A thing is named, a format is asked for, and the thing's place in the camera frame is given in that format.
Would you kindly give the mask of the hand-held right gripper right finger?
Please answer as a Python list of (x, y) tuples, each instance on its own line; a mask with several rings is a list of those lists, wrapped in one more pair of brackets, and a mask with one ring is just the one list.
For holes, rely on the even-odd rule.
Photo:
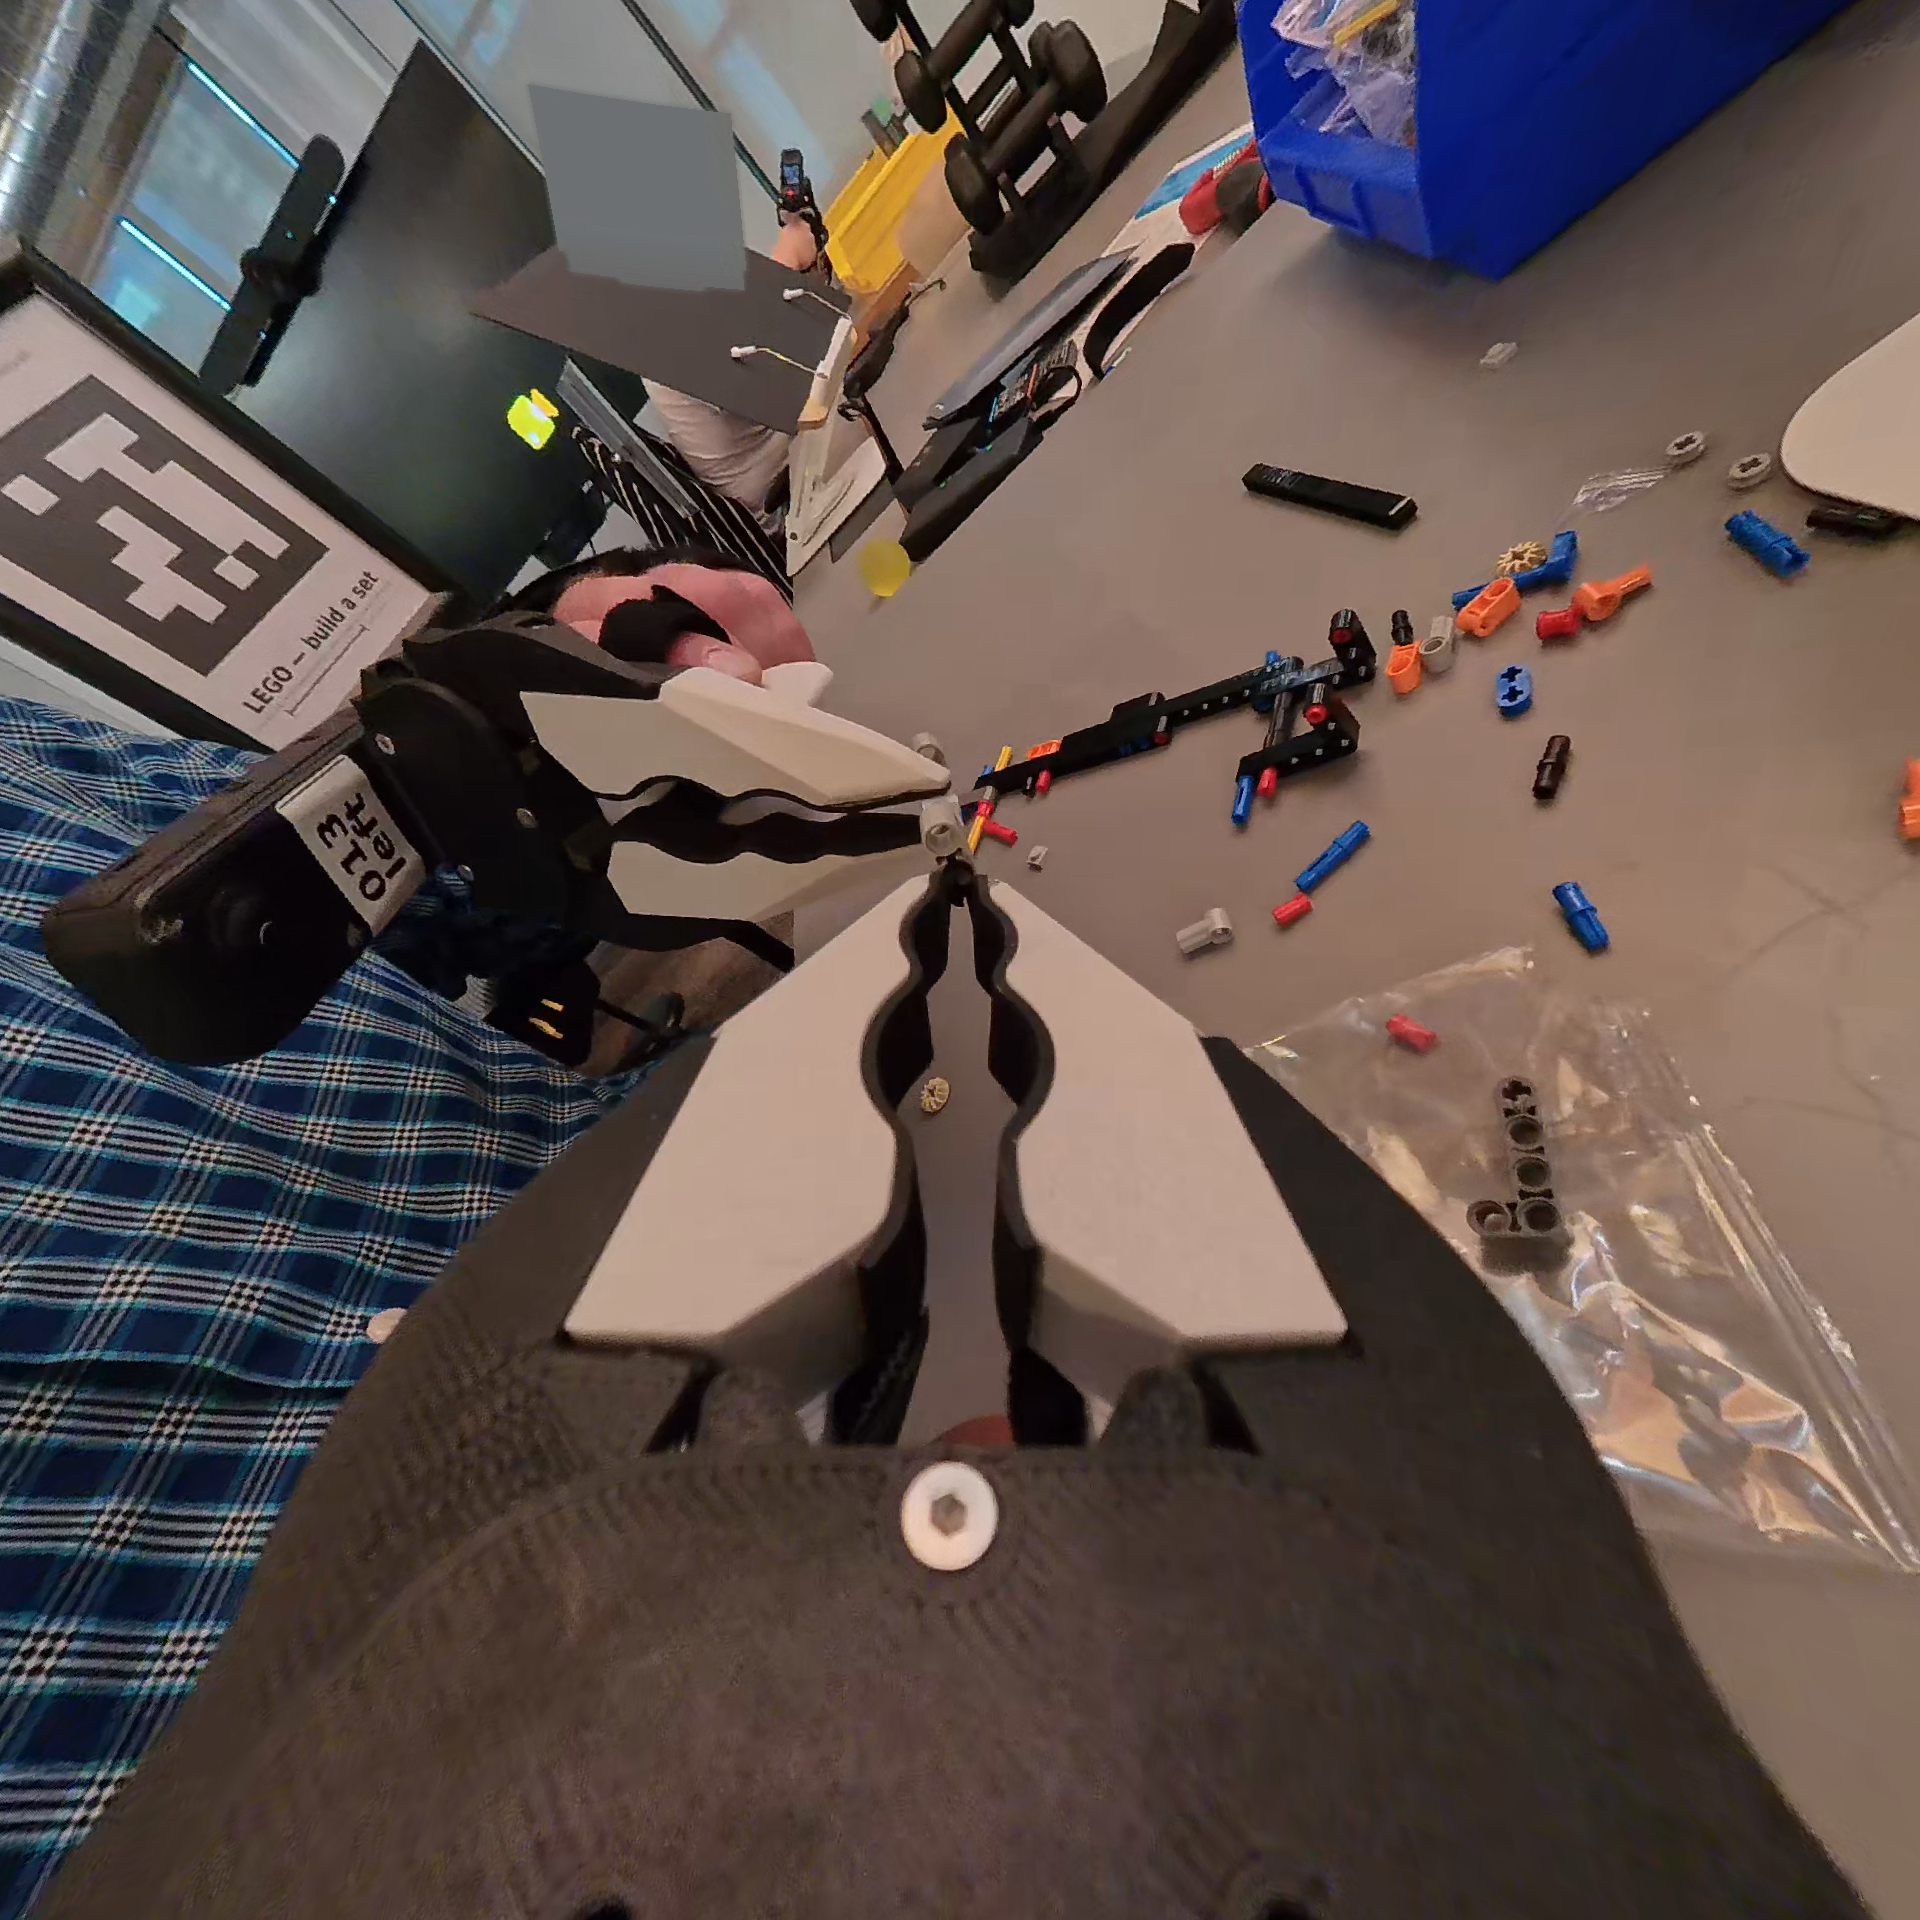
[(1081, 1446), (1141, 1373), (1333, 1350), (1350, 1331), (1212, 1045), (1000, 881), (968, 900), (990, 997), (991, 1283), (1008, 1421)]

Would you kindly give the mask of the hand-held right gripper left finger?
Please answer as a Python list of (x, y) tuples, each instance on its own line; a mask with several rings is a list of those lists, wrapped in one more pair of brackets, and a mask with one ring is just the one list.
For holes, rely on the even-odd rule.
[(567, 1311), (590, 1348), (772, 1379), (832, 1439), (897, 1439), (928, 1343), (917, 1149), (949, 891), (908, 881), (707, 1042)]

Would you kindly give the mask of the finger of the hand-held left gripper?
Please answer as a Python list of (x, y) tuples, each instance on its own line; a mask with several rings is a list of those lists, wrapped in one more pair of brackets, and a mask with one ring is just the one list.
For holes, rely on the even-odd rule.
[(648, 700), (520, 697), (539, 749), (603, 803), (662, 781), (720, 801), (776, 795), (820, 812), (877, 810), (951, 790), (940, 762), (814, 703), (710, 667), (670, 674)]
[(845, 881), (897, 881), (925, 865), (913, 810), (774, 810), (751, 820), (638, 810), (612, 827), (607, 883), (636, 917), (767, 921)]

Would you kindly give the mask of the dark grey lego angle beam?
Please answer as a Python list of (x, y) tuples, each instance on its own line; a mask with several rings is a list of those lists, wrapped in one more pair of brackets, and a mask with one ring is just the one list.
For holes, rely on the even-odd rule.
[(1507, 1077), (1494, 1086), (1494, 1106), (1507, 1191), (1468, 1210), (1478, 1250), (1488, 1257), (1560, 1257), (1569, 1247), (1569, 1227), (1553, 1189), (1540, 1092), (1525, 1077)]

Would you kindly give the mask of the black lego frame assembly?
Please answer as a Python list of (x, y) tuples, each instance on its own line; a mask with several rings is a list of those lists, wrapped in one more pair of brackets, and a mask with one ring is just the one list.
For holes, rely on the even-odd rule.
[(1145, 692), (1118, 703), (1108, 717), (1070, 732), (1024, 758), (990, 767), (975, 781), (975, 795), (1036, 797), (1053, 783), (1104, 765), (1160, 751), (1171, 740), (1227, 713), (1255, 713), (1263, 722), (1262, 740), (1235, 771), (1232, 820), (1245, 826), (1255, 801), (1268, 801), (1279, 783), (1320, 773), (1360, 747), (1360, 727), (1347, 694), (1376, 683), (1377, 651), (1352, 610), (1337, 610), (1328, 626), (1331, 653), (1316, 662), (1296, 657), (1265, 657), (1257, 667), (1188, 692)]

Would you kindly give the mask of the small clear plastic bag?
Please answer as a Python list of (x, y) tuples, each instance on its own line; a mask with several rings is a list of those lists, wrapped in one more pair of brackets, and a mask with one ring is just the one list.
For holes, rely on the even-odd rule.
[[(1245, 1051), (1478, 1273), (1648, 1535), (1916, 1574), (1916, 1477), (1641, 1011), (1499, 949)], [(1484, 1254), (1468, 1223), (1507, 1191), (1507, 1077), (1543, 1100), (1560, 1257)]]

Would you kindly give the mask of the person's left hand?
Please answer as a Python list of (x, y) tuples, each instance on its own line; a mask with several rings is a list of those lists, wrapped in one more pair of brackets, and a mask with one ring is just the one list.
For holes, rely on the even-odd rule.
[(709, 667), (760, 683), (817, 661), (767, 578), (701, 546), (616, 546), (531, 583), (520, 603), (636, 665)]

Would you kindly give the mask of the white desk stand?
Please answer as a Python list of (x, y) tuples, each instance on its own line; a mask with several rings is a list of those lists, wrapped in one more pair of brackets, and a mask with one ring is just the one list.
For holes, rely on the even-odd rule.
[(840, 315), (807, 386), (788, 444), (784, 569), (790, 583), (848, 519), (887, 483), (885, 454), (861, 413), (844, 415), (857, 329)]

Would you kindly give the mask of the black electronic box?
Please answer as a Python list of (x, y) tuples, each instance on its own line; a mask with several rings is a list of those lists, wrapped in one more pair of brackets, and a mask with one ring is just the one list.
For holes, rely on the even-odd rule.
[(1032, 419), (1022, 419), (990, 444), (974, 449), (905, 510), (901, 546), (912, 565), (925, 562), (1045, 441)]

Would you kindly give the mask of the black flat board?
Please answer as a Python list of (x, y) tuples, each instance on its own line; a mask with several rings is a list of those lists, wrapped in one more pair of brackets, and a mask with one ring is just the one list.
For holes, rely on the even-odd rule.
[(574, 273), (551, 247), (471, 313), (795, 434), (845, 305), (757, 251), (735, 290), (659, 290)]

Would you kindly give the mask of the black monitor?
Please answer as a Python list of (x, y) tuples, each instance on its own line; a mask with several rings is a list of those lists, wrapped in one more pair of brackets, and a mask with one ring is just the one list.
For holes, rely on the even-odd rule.
[(584, 491), (564, 349), (476, 311), (552, 242), (544, 181), (420, 41), (326, 225), (318, 290), (232, 405), (443, 586), (503, 595)]

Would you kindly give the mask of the blue plaid shirt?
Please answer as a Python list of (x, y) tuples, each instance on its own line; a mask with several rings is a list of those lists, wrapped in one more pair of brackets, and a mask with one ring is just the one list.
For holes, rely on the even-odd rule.
[(641, 1078), (557, 1067), (405, 967), (511, 949), (456, 881), (268, 1057), (137, 1049), (40, 917), (246, 767), (5, 700), (5, 1882), (196, 1684), (398, 1315)]

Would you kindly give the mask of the black bar device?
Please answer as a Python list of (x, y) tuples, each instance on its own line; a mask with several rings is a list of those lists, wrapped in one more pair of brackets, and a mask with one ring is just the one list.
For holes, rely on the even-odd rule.
[(198, 366), (208, 394), (228, 398), (251, 385), (269, 338), (318, 290), (325, 226), (343, 181), (340, 146), (313, 135), (264, 230), (238, 258), (236, 292)]

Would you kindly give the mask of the yellow storage bin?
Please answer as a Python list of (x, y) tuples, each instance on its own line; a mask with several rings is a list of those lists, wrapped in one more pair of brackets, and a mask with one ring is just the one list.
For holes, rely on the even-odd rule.
[(928, 276), (968, 235), (943, 179), (958, 138), (952, 119), (936, 135), (909, 132), (893, 154), (864, 157), (827, 206), (827, 258), (855, 299), (875, 299), (901, 273)]

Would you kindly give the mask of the black flat remote bar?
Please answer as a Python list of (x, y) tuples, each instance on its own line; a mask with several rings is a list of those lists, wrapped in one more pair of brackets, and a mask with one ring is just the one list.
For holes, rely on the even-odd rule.
[(1352, 522), (1382, 532), (1398, 532), (1407, 529), (1420, 510), (1412, 495), (1395, 489), (1361, 486), (1320, 473), (1273, 465), (1252, 465), (1239, 483), (1251, 495), (1300, 507), (1305, 513), (1320, 513), (1325, 516)]

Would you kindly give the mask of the bundle of clear bags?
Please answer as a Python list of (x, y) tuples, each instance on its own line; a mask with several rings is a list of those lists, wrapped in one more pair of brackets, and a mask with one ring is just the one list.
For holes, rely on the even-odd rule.
[(1414, 3), (1283, 3), (1270, 30), (1297, 84), (1287, 121), (1412, 151), (1417, 12)]

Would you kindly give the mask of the blue plastic bin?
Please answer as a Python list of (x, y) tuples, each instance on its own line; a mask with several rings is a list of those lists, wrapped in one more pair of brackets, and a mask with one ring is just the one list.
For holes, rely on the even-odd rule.
[(1821, 30), (1840, 3), (1437, 3), (1409, 10), (1409, 140), (1328, 132), (1279, 4), (1237, 4), (1278, 202), (1499, 279)]

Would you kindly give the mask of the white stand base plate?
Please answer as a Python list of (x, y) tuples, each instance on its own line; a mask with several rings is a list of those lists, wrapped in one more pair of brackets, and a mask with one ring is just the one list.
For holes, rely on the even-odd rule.
[(1918, 519), (1920, 317), (1838, 369), (1783, 431), (1783, 469), (1796, 486)]

